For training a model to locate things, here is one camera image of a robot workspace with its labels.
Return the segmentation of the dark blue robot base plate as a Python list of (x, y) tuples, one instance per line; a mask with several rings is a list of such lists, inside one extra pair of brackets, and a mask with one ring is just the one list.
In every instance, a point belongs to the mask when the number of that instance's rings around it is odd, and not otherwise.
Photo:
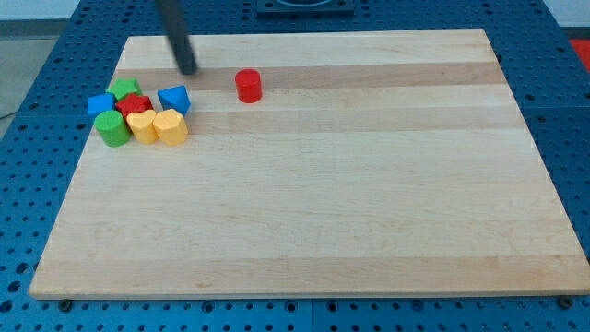
[(355, 0), (255, 0), (258, 16), (351, 14)]

